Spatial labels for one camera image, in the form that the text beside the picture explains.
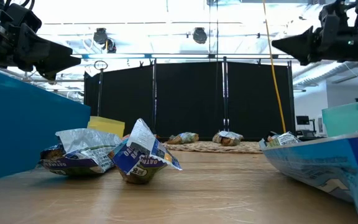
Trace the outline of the green and brown granola bar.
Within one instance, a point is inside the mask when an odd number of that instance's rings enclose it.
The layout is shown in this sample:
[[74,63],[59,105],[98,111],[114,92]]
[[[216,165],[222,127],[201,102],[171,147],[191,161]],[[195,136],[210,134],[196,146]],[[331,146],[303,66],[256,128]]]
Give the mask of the green and brown granola bar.
[[222,146],[236,146],[243,140],[243,135],[230,131],[220,131],[213,136],[213,142]]

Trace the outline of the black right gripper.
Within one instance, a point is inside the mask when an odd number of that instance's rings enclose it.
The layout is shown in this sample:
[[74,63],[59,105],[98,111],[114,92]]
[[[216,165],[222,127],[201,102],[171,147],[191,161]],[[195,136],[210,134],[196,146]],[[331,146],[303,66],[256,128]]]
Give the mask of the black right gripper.
[[301,66],[321,58],[358,61],[358,6],[324,6],[321,28],[272,41],[272,46],[296,59]]

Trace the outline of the oatmeal raisin granola bar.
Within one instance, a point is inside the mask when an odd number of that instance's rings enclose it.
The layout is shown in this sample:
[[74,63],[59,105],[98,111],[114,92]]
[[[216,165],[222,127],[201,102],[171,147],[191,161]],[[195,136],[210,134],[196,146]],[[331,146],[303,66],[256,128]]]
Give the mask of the oatmeal raisin granola bar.
[[139,118],[130,135],[108,154],[125,182],[147,184],[166,166],[182,170],[178,159],[153,135]]
[[114,167],[110,156],[122,143],[119,136],[95,129],[57,131],[58,144],[40,153],[38,165],[66,176],[98,175]]

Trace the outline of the round woven straw mat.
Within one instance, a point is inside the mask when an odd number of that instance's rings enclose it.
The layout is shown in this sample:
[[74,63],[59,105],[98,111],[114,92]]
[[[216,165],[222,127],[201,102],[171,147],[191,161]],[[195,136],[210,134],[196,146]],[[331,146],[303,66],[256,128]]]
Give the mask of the round woven straw mat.
[[186,151],[186,152],[211,152],[211,153],[231,153],[231,154],[261,154],[257,142],[240,142],[236,146],[223,146],[212,141],[197,141],[187,144],[167,144],[164,147],[169,151]]

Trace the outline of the black ceiling spotlight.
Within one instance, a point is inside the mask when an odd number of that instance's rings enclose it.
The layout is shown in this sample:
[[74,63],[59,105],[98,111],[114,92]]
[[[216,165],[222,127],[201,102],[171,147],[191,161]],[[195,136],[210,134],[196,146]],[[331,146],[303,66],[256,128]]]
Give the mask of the black ceiling spotlight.
[[193,40],[197,43],[197,44],[205,44],[207,41],[207,35],[206,32],[204,31],[204,27],[195,27],[194,31],[193,31]]
[[109,38],[105,28],[97,28],[93,35],[93,42],[98,44],[102,52],[108,54],[116,53],[116,44],[112,38]]

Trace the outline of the translucent teal plastic bin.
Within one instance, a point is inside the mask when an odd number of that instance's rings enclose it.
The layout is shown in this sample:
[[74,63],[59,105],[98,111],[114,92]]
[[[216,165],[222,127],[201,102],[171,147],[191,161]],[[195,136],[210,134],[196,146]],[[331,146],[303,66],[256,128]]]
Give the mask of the translucent teal plastic bin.
[[358,131],[358,102],[324,109],[322,115],[329,137]]

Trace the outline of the blue plastic bin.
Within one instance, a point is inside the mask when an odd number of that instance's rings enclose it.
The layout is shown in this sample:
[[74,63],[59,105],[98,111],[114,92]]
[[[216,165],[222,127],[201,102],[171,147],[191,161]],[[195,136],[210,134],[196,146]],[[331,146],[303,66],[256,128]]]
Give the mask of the blue plastic bin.
[[57,131],[89,120],[89,106],[0,73],[0,177],[33,169]]

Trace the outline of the yellow sponge block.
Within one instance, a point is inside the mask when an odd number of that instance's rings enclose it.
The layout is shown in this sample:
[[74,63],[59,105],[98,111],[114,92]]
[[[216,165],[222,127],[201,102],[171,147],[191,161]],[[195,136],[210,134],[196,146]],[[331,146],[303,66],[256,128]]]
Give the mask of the yellow sponge block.
[[87,128],[116,134],[120,138],[123,138],[125,123],[100,116],[91,116]]

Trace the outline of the black fabric partition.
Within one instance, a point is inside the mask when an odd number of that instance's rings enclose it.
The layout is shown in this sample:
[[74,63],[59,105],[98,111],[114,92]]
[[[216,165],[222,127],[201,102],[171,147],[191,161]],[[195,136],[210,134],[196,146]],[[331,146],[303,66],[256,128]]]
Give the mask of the black fabric partition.
[[[99,74],[85,77],[84,102],[97,115]],[[256,141],[295,130],[286,66],[227,62],[229,130]],[[224,129],[223,63],[158,63],[104,72],[101,114],[125,123],[143,119],[160,138],[184,132],[211,140]]]

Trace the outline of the peanut butter chocolate granola bar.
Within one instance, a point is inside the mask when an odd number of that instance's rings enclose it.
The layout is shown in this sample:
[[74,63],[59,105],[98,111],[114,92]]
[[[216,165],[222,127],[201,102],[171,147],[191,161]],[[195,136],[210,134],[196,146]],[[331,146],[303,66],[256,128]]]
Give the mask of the peanut butter chocolate granola bar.
[[176,136],[170,136],[167,144],[188,144],[193,143],[199,140],[199,135],[196,133],[185,132],[178,134]]

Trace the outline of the black vertical frame post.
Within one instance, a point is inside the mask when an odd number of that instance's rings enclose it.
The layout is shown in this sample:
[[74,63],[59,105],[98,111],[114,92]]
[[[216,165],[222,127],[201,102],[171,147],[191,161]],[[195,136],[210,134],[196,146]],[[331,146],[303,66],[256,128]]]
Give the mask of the black vertical frame post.
[[223,100],[224,100],[224,130],[229,131],[228,90],[227,90],[227,57],[223,57]]

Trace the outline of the granola bar with white label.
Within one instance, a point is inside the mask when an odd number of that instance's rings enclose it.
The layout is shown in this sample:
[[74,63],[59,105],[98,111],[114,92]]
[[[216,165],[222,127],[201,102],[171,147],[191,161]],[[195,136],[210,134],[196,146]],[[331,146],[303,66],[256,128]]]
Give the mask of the granola bar with white label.
[[291,132],[286,132],[283,134],[277,134],[275,132],[269,132],[267,136],[267,146],[275,147],[275,146],[283,146],[287,144],[296,144],[301,142],[296,136],[294,136]]

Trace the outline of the overhead metal frame bar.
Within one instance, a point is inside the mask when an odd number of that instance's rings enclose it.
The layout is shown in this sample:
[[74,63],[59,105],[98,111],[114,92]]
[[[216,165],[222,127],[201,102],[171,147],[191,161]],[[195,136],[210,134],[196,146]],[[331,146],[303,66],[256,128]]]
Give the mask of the overhead metal frame bar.
[[287,54],[73,54],[73,57],[82,59],[108,59],[108,58],[179,58],[179,59],[293,59]]

